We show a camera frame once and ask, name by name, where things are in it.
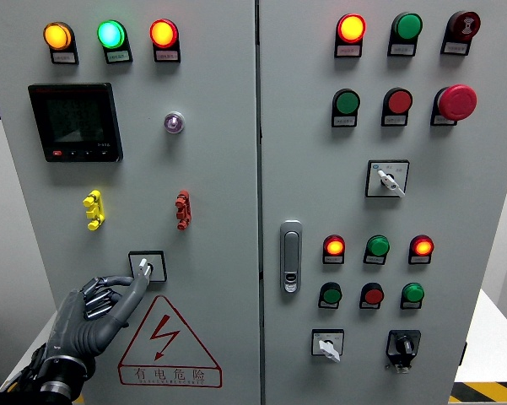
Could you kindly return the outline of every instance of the warning triangle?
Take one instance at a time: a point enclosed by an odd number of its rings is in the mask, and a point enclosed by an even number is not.
[[[222,371],[184,317],[154,298],[118,365],[123,385],[221,388]]]

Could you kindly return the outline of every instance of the red terminal block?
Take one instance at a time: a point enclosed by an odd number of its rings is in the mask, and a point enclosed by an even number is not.
[[[186,230],[186,228],[191,223],[191,204],[189,199],[189,192],[186,190],[181,190],[178,194],[178,197],[176,198],[175,205],[178,208],[176,218],[180,220],[176,228],[178,230]]]

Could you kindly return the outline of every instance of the gray metal panel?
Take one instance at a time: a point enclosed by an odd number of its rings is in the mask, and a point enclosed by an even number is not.
[[[446,22],[459,10],[482,17],[468,57],[441,56]],[[262,170],[266,403],[441,404],[450,395],[507,189],[507,1],[261,0]],[[420,14],[413,58],[388,58],[392,20]],[[362,14],[368,24],[360,59],[334,60],[337,21]],[[430,127],[435,94],[464,83],[475,112],[456,127]],[[393,87],[414,97],[405,128],[380,127]],[[355,90],[358,126],[330,127],[332,97]],[[370,159],[408,159],[407,196],[365,199]],[[279,226],[304,226],[301,290],[279,281]],[[345,264],[321,264],[322,241],[340,234]],[[385,266],[364,265],[366,241],[386,235]],[[410,240],[429,235],[428,266],[407,265]],[[321,286],[342,286],[338,310],[317,308]],[[369,282],[386,294],[379,310],[360,310]],[[420,282],[422,310],[399,309],[402,288]],[[344,328],[341,364],[310,355],[312,328]],[[385,370],[388,332],[419,329],[408,375]]]
[[[160,18],[180,31],[180,65],[154,63],[148,28]],[[133,64],[105,63],[95,33],[106,19],[125,25]],[[57,20],[75,32],[77,67],[51,64],[42,30]],[[55,300],[95,275],[127,274],[129,251],[165,251],[167,284],[150,288],[99,358],[87,403],[260,401],[254,21],[252,1],[0,0],[0,109]],[[124,160],[48,164],[27,87],[87,82],[112,83]],[[170,111],[186,118],[179,135],[163,130]],[[106,221],[91,233],[82,201],[94,188]],[[193,217],[183,233],[181,189]],[[120,385],[118,362],[157,294],[218,361],[222,389]],[[170,348],[190,349],[180,337]]]

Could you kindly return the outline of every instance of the emergency stop button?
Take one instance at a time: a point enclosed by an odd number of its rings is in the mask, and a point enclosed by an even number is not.
[[[441,89],[435,96],[431,125],[456,125],[458,121],[468,118],[476,105],[476,92],[465,84]]]

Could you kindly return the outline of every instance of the small white label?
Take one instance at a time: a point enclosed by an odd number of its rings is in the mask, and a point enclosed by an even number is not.
[[[411,263],[429,263],[429,256],[416,256],[411,257]]]
[[[321,301],[321,308],[337,308],[337,304],[328,304],[325,301]]]
[[[339,57],[359,57],[360,45],[340,45],[337,47]]]
[[[107,53],[107,61],[109,62],[129,61],[129,52],[128,51],[109,52]]]
[[[155,58],[158,61],[177,61],[178,51],[156,51]]]
[[[73,52],[56,52],[52,54],[53,62],[75,63],[75,54]]]
[[[414,55],[414,44],[392,44],[391,55]]]
[[[385,125],[407,125],[406,116],[385,116]]]
[[[377,309],[379,308],[379,304],[368,304],[367,302],[362,302],[362,308],[373,308],[373,309]]]
[[[433,120],[433,124],[437,125],[453,125],[455,123],[455,121],[444,118],[443,116],[435,116],[435,119]]]
[[[336,116],[334,118],[334,127],[354,127],[355,125],[355,116]]]
[[[384,257],[377,257],[377,256],[366,256],[365,261],[367,263],[384,264],[385,258]]]
[[[407,310],[419,310],[420,309],[420,302],[404,302],[403,308]]]
[[[324,256],[325,263],[343,263],[342,257]]]
[[[445,53],[457,53],[458,55],[465,55],[467,53],[468,44],[459,42],[446,42]]]

